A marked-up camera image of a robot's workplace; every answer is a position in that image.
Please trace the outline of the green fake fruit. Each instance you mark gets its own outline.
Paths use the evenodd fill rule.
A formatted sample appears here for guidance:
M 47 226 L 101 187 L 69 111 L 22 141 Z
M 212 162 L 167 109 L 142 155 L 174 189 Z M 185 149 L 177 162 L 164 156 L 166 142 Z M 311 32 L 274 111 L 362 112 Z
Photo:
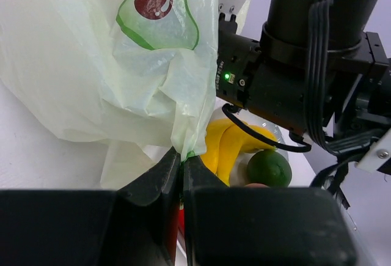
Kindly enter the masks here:
M 260 183 L 268 187 L 288 187 L 292 180 L 289 162 L 278 152 L 263 150 L 249 160 L 247 178 L 250 183 Z

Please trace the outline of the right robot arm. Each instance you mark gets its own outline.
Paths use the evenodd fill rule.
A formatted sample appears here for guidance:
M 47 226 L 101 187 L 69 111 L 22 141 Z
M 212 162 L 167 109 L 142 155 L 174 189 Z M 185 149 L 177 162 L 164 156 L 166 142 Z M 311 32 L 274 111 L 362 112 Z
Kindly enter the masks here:
M 344 207 L 341 184 L 352 162 L 381 150 L 390 136 L 390 60 L 365 31 L 378 0 L 271 0 L 260 40 L 237 34 L 236 15 L 219 12 L 216 91 L 223 113 L 251 139 L 241 109 L 290 132 L 287 152 L 316 144 L 337 158 L 313 187 L 326 186 Z

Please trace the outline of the pink fake peach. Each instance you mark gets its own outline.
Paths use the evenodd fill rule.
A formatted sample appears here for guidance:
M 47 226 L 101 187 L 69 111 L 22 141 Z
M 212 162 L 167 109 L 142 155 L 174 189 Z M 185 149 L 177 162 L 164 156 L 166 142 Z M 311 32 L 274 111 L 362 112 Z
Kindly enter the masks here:
M 250 183 L 245 185 L 246 188 L 268 188 L 267 185 L 264 185 L 262 183 Z

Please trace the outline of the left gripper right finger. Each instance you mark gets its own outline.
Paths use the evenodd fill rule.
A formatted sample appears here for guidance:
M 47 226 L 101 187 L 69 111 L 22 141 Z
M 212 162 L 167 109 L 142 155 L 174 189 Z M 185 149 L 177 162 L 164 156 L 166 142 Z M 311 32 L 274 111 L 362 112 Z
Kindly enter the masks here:
M 340 208 L 320 188 L 230 188 L 199 157 L 183 165 L 189 265 L 355 265 Z

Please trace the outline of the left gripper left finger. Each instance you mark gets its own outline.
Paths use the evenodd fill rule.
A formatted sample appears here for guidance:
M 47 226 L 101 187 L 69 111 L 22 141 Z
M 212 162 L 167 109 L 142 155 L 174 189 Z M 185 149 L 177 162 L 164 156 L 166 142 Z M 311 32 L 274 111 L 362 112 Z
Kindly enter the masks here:
M 180 155 L 119 190 L 2 190 L 2 265 L 173 265 Z

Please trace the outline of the orange fake fruit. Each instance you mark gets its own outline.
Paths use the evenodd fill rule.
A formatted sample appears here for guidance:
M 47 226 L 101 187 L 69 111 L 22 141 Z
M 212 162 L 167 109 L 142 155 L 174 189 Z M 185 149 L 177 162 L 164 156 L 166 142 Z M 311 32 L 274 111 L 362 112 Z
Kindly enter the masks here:
M 185 236 L 185 210 L 184 210 L 184 203 L 182 200 L 180 201 L 180 206 L 179 206 L 178 229 L 180 231 L 180 234 L 184 237 Z

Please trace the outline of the yellow fake banana bunch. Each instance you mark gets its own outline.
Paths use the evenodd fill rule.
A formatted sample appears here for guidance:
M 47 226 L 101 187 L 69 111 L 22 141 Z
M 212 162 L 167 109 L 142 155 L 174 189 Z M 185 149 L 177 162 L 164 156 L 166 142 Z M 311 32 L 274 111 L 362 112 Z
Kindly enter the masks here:
M 276 149 L 248 135 L 229 119 L 209 123 L 205 144 L 206 153 L 200 156 L 204 165 L 226 185 L 239 154 Z

